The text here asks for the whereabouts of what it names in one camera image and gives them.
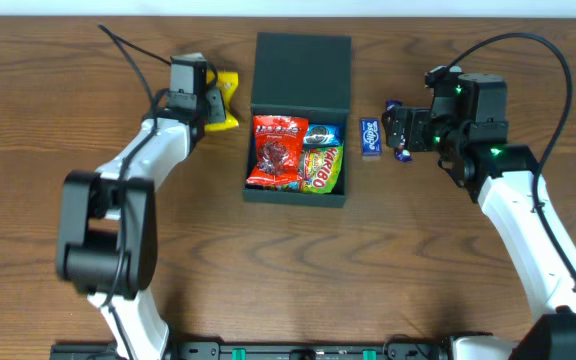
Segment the yellow candy bag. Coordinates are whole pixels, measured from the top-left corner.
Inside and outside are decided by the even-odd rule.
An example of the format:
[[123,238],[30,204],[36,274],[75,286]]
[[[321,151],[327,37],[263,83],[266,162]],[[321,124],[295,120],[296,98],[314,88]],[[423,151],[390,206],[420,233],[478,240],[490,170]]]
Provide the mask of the yellow candy bag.
[[237,72],[219,71],[214,74],[209,71],[207,74],[207,91],[211,88],[218,88],[223,96],[226,121],[221,124],[207,124],[205,122],[204,129],[206,132],[220,132],[237,128],[239,126],[238,119],[231,111],[231,100],[239,86],[239,74]]

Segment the blue Eclipse mint box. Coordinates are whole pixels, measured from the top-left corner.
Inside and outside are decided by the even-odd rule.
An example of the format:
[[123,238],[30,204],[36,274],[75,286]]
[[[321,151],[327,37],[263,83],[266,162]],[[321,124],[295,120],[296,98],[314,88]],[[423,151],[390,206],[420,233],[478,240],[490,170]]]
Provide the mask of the blue Eclipse mint box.
[[364,157],[380,156],[382,143],[379,121],[376,118],[360,119],[361,150]]

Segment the dark green hinged box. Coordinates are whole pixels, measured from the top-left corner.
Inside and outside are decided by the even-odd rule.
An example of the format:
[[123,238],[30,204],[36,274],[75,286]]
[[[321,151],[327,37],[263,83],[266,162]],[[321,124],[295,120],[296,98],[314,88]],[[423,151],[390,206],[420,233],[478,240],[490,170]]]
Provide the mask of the dark green hinged box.
[[335,186],[327,194],[265,190],[247,185],[257,163],[253,121],[249,126],[243,199],[252,203],[342,208],[346,202],[347,120],[351,107],[352,38],[260,32],[257,35],[251,115],[303,117],[337,125],[344,146]]

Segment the blue Oreo cookie pack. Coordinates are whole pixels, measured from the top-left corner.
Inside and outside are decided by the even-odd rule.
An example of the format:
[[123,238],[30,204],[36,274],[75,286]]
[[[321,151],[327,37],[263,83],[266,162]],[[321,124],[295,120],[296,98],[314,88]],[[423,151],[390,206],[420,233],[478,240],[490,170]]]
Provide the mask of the blue Oreo cookie pack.
[[336,124],[310,124],[303,143],[305,147],[341,146],[342,128]]

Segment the Dairy Milk chocolate bar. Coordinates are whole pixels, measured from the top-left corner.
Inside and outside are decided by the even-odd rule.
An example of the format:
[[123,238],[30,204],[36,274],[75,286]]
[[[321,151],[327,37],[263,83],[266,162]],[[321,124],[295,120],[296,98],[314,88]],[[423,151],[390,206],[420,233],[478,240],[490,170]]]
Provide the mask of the Dairy Milk chocolate bar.
[[400,101],[387,100],[381,121],[385,131],[386,145],[393,149],[396,160],[407,163],[412,160],[412,156],[406,145],[405,127],[396,115],[397,109],[401,106]]

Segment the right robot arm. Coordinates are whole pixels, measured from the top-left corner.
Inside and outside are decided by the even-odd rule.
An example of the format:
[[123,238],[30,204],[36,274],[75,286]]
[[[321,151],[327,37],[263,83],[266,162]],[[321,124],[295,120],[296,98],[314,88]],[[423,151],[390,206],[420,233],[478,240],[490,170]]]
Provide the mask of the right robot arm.
[[507,84],[499,75],[429,73],[428,107],[390,100],[389,146],[437,152],[438,165],[479,205],[503,240],[534,323],[519,341],[488,333],[448,337],[435,359],[576,359],[576,247],[526,145],[507,141]]

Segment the red candy bag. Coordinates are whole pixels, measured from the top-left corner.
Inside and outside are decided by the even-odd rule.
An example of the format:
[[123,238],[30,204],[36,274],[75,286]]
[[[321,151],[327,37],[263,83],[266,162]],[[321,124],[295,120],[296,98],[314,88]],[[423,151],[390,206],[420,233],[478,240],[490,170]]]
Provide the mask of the red candy bag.
[[255,115],[253,135],[257,163],[246,179],[252,186],[281,186],[302,179],[299,160],[309,120],[302,117]]

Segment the green Haribo gummy bag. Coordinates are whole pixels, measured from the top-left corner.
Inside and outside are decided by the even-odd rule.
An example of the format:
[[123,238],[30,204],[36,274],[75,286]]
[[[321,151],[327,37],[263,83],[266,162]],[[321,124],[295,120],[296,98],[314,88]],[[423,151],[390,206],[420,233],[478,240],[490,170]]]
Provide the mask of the green Haribo gummy bag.
[[336,186],[342,167],[342,146],[307,148],[298,166],[301,179],[276,187],[278,191],[328,194]]

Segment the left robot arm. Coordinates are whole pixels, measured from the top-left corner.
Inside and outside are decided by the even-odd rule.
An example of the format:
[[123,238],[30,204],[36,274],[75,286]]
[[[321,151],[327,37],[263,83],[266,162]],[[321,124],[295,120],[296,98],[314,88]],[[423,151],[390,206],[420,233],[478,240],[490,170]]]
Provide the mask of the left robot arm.
[[93,172],[64,180],[57,275],[99,310],[114,340],[61,344],[53,359],[169,359],[170,328],[151,282],[158,258],[156,192],[224,114],[214,66],[200,53],[171,59],[170,85],[154,96],[135,138]]

